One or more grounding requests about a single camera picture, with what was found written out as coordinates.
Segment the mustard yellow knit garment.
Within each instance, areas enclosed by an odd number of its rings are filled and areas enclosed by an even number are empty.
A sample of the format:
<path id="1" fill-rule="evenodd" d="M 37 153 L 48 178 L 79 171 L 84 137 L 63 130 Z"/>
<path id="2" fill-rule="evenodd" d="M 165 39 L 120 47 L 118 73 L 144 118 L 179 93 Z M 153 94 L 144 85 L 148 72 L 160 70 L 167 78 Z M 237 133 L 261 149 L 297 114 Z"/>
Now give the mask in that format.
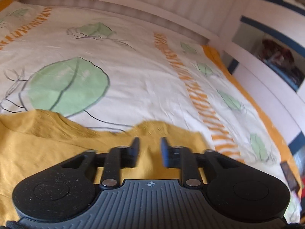
<path id="1" fill-rule="evenodd" d="M 1 224 L 17 220 L 12 204 L 14 187 L 26 177 L 78 155 L 86 150 L 108 152 L 116 146 L 140 139 L 136 167 L 123 169 L 123 179 L 175 179 L 176 169 L 162 164 L 160 140 L 184 146 L 193 152 L 207 149 L 204 137 L 159 121 L 142 122 L 126 132 L 112 133 L 85 128 L 54 112 L 1 115 Z"/>

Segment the white leaf-print duvet cover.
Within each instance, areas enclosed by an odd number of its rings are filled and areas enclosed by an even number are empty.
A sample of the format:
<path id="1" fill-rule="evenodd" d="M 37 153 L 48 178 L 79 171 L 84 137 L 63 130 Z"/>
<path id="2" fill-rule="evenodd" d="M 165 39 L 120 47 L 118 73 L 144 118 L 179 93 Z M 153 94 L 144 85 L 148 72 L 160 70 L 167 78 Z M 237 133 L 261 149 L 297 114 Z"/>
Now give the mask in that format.
<path id="1" fill-rule="evenodd" d="M 94 131 L 159 121 L 285 180 L 256 109 L 200 44 L 98 11 L 1 1 L 1 115 L 54 112 Z"/>

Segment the orange bed sheet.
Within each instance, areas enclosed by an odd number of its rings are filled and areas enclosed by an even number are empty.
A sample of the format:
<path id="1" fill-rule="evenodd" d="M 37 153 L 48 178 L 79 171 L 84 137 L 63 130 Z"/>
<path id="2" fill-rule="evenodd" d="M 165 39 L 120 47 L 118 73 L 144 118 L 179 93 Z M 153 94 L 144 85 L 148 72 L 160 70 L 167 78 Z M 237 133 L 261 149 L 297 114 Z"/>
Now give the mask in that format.
<path id="1" fill-rule="evenodd" d="M 256 109 L 260 119 L 264 123 L 268 134 L 274 141 L 275 145 L 277 146 L 281 160 L 286 161 L 290 170 L 292 171 L 294 177 L 297 180 L 297 183 L 302 186 L 302 180 L 297 168 L 297 165 L 293 159 L 293 155 L 286 144 L 285 139 L 279 133 L 277 128 L 271 122 L 270 118 L 265 114 L 265 112 L 260 108 L 260 106 L 255 102 L 255 100 L 249 95 L 249 93 L 240 85 L 240 83 L 229 73 L 228 69 L 225 67 L 224 63 L 222 62 L 218 51 L 210 46 L 201 45 L 205 55 L 221 70 L 224 76 L 240 91 L 240 93 L 252 104 L 252 106 Z"/>

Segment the white blue-trimmed shelf unit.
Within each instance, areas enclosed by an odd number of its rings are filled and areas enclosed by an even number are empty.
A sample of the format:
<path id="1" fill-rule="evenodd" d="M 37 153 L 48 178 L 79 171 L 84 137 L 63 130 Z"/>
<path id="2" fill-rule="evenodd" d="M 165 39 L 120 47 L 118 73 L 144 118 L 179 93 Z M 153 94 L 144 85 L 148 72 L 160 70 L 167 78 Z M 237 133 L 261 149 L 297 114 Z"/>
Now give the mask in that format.
<path id="1" fill-rule="evenodd" d="M 248 0 L 224 51 L 231 74 L 297 153 L 304 147 L 304 0 Z"/>

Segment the white slatted bed frame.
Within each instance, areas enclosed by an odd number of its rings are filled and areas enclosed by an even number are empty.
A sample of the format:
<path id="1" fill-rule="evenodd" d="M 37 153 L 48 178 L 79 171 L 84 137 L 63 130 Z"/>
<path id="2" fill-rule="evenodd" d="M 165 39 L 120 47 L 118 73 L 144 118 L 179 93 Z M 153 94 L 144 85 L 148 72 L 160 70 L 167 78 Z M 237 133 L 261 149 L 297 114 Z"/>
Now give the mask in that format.
<path id="1" fill-rule="evenodd" d="M 221 54 L 229 70 L 232 57 L 225 53 L 239 27 L 248 0 L 17 0 L 60 6 L 88 7 L 158 24 L 197 40 Z"/>

